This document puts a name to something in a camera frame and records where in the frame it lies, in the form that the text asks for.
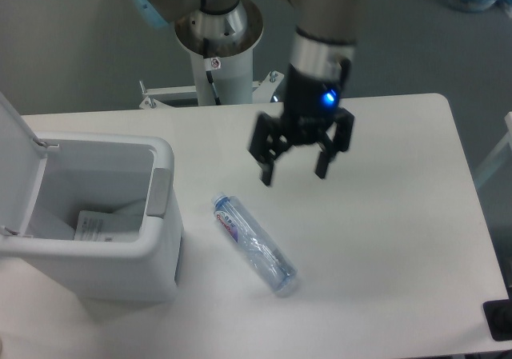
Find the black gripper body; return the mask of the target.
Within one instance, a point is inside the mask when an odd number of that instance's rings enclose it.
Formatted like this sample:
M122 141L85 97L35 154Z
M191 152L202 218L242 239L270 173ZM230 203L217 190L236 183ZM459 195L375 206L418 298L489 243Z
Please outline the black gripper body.
M339 106L344 81L318 79L288 69L283 113L284 133L293 146L319 143L323 133L334 137L334 115Z

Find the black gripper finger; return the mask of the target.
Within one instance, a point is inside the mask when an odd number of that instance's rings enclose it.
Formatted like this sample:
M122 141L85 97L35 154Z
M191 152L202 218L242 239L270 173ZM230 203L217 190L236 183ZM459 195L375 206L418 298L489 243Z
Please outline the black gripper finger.
M281 118L259 112L248 150L262 169L261 181L264 185L272 184L274 163L290 148L291 143L284 133Z
M346 109L337 109L334 115L334 137L329 138L323 133L319 145L321 151L318 156L315 174L324 179L330 163L338 152L345 153L350 148L350 141L354 127L354 115Z

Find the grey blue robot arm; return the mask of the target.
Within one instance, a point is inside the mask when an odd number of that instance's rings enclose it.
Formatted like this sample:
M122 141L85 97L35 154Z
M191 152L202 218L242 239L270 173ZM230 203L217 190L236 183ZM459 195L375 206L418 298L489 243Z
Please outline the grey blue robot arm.
M251 0L132 0L153 26L173 24L180 43L197 59L200 98L226 102L237 90L231 58L249 53L262 36L262 15ZM319 145L315 173L324 178L346 152L354 115L341 106L367 0L283 0L298 11L279 117L257 116L249 151L272 181L274 163L294 146Z

